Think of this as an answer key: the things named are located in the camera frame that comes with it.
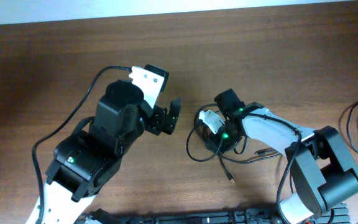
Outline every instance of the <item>robotic arm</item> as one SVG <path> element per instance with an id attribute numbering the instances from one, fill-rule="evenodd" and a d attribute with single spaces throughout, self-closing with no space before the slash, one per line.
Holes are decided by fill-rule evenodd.
<path id="1" fill-rule="evenodd" d="M 55 149 L 46 171 L 44 216 L 41 223 L 74 223 L 92 203 L 101 187 L 119 170 L 123 155 L 144 131 L 171 134 L 180 112 L 180 100 L 170 113 L 155 105 L 169 73 L 153 65 L 132 67 L 132 82 L 108 85 L 95 116 L 81 120 Z M 89 131 L 83 128 L 89 124 Z M 36 223 L 38 199 L 27 224 Z"/>
<path id="2" fill-rule="evenodd" d="M 290 169 L 297 191 L 280 202 L 278 208 L 282 215 L 277 216 L 275 223 L 318 218 L 358 193 L 358 166 L 336 129 L 301 127 L 272 114 L 259 103 L 245 105 L 232 89 L 214 100 L 226 121 L 212 111 L 200 112 L 199 119 L 211 130 L 209 150 L 224 153 L 245 137 L 266 143 L 289 162 L 293 159 Z M 298 150 L 298 136 L 288 125 L 301 135 Z M 320 169 L 318 159 L 329 159 L 331 163 Z"/>

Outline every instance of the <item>table surface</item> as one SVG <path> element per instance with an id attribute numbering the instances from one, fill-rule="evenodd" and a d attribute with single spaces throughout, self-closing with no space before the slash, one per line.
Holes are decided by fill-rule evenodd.
<path id="1" fill-rule="evenodd" d="M 171 136 L 139 138 L 88 211 L 172 213 L 272 203 L 285 159 L 227 163 L 236 180 L 231 184 L 217 159 L 200 163 L 187 156 L 194 113 L 233 88 L 244 102 L 258 101 L 294 123 L 343 131 L 343 112 L 358 100 L 358 2 L 0 26 L 0 223 L 27 220 L 38 197 L 31 147 L 70 114 L 96 72 L 147 63 L 170 71 L 158 105 L 181 98 L 177 128 Z M 106 86 L 127 75 L 106 72 L 71 122 L 39 147 L 42 172 L 54 147 L 94 114 Z M 197 138 L 190 146 L 195 156 L 209 156 Z M 250 140 L 237 158 L 266 147 Z M 289 192 L 286 185 L 283 197 Z M 346 202 L 358 222 L 358 194 Z"/>

